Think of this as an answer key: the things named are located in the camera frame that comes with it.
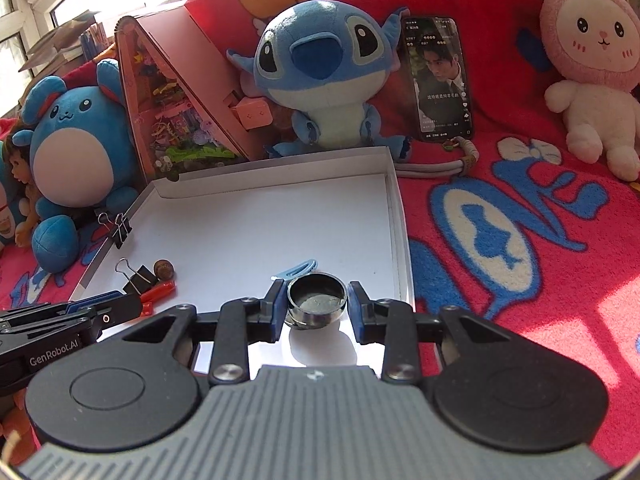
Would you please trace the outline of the person's left hand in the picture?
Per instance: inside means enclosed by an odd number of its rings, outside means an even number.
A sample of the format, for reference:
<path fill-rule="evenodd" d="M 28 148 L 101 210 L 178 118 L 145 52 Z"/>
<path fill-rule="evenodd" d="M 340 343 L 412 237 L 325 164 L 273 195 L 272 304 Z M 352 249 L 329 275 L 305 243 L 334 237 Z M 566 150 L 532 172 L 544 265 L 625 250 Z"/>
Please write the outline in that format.
<path fill-rule="evenodd" d="M 26 390 L 1 398 L 1 460 L 11 466 L 24 463 L 39 444 L 25 408 Z"/>

